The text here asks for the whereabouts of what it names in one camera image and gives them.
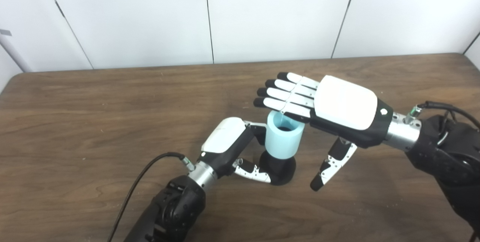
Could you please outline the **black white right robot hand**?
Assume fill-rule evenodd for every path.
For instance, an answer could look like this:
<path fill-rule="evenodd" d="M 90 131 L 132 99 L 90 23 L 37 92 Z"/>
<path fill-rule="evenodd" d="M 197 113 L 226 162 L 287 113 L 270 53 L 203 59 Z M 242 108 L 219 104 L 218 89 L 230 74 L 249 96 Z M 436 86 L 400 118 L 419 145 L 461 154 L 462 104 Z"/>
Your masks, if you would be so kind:
<path fill-rule="evenodd" d="M 291 72 L 267 80 L 257 90 L 253 104 L 337 136 L 310 183 L 314 191 L 326 185 L 357 148 L 382 144 L 394 114 L 389 105 L 365 87 L 331 75 L 315 81 Z"/>

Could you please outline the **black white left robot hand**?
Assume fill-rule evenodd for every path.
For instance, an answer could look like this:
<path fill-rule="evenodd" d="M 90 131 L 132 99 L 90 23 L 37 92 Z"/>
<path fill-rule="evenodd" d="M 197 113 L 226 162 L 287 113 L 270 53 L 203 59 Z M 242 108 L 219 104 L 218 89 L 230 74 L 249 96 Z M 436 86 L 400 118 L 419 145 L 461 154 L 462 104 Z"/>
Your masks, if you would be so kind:
<path fill-rule="evenodd" d="M 256 164 L 240 157 L 253 140 L 265 145 L 266 124 L 239 117 L 223 119 L 201 148 L 201 154 L 189 176 L 204 189 L 223 176 L 236 174 L 246 179 L 271 183 L 270 175 Z"/>

